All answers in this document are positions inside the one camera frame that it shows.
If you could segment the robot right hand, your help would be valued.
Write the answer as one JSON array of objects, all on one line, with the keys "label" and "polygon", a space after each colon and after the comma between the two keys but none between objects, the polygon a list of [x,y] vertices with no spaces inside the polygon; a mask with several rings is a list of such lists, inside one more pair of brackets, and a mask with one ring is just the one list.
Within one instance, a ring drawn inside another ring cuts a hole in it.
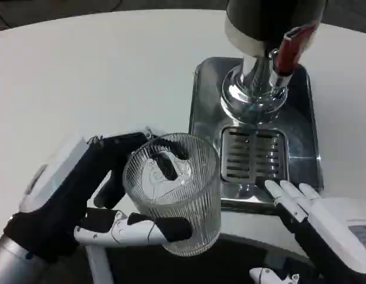
[{"label": "robot right hand", "polygon": [[256,179],[324,283],[366,283],[366,201],[324,198],[306,183]]}]

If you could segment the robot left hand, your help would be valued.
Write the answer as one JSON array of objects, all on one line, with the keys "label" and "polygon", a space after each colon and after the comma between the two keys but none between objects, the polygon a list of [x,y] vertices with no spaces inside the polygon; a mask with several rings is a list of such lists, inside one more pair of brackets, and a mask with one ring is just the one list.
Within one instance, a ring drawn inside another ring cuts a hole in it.
[{"label": "robot left hand", "polygon": [[184,217],[124,215],[114,209],[125,194],[122,178],[130,155],[149,141],[188,158],[177,142],[145,131],[74,138],[33,177],[4,236],[27,259],[47,263],[72,254],[80,244],[137,247],[189,239],[193,229]]}]

